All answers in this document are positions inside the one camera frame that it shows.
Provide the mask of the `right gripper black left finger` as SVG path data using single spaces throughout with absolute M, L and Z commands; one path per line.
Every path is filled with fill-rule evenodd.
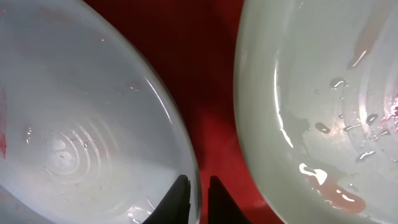
M 186 175 L 179 175 L 165 197 L 142 224 L 187 224 L 191 185 Z

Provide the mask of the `light green plate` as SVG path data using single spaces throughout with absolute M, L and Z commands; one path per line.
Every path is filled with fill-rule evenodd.
M 234 110 L 283 222 L 397 222 L 396 1 L 245 1 Z

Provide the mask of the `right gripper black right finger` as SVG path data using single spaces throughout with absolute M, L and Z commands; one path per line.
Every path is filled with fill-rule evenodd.
M 251 224 L 215 175 L 208 189 L 208 224 Z

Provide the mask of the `light blue plate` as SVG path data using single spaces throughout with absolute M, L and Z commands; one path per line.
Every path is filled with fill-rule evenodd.
M 1 222 L 143 223 L 200 178 L 150 64 L 83 1 L 1 2 Z

